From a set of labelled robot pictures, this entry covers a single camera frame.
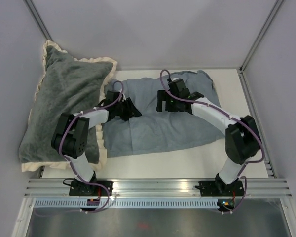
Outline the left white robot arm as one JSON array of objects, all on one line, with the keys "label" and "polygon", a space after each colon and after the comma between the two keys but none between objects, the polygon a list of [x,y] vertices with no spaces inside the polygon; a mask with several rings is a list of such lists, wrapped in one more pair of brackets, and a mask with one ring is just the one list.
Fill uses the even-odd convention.
[{"label": "left white robot arm", "polygon": [[128,121],[132,117],[141,115],[130,98],[124,98],[122,92],[114,90],[108,91],[105,99],[90,110],[60,115],[52,136],[51,147],[69,162],[75,179],[81,182],[80,190],[85,195],[92,196],[98,189],[95,171],[85,154],[89,130],[115,117]]}]

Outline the patchwork and blue pillowcase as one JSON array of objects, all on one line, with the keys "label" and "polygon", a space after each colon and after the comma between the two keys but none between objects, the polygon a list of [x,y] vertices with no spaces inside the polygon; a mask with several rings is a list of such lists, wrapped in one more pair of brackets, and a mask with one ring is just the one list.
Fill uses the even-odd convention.
[{"label": "patchwork and blue pillowcase", "polygon": [[123,121],[115,117],[103,125],[104,146],[108,157],[169,152],[207,145],[224,135],[210,123],[187,112],[157,112],[157,92],[167,85],[162,79],[115,79],[105,91],[124,89],[141,112],[140,117]]}]

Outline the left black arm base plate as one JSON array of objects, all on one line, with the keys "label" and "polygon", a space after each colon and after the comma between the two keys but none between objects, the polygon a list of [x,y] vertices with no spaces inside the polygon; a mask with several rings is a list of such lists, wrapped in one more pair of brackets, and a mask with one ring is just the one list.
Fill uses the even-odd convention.
[{"label": "left black arm base plate", "polygon": [[70,183],[69,196],[107,197],[108,194],[109,196],[111,196],[112,191],[113,191],[113,181],[98,180],[97,185],[90,185],[74,179]]}]

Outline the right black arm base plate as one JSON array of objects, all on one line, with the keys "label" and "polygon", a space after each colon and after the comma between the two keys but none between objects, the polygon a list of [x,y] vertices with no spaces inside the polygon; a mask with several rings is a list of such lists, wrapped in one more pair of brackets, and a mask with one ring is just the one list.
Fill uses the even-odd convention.
[{"label": "right black arm base plate", "polygon": [[244,194],[242,181],[236,180],[226,185],[221,181],[199,181],[194,186],[202,197],[240,197]]}]

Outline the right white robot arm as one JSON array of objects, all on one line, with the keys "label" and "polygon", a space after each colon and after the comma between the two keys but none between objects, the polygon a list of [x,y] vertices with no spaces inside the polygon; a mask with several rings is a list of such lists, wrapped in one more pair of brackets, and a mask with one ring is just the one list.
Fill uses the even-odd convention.
[{"label": "right white robot arm", "polygon": [[215,190],[219,195],[227,195],[251,163],[250,159],[263,149],[254,118],[235,116],[213,104],[203,94],[191,93],[182,79],[167,81],[168,84],[157,92],[158,112],[187,112],[205,120],[225,136],[227,160],[215,177]]}]

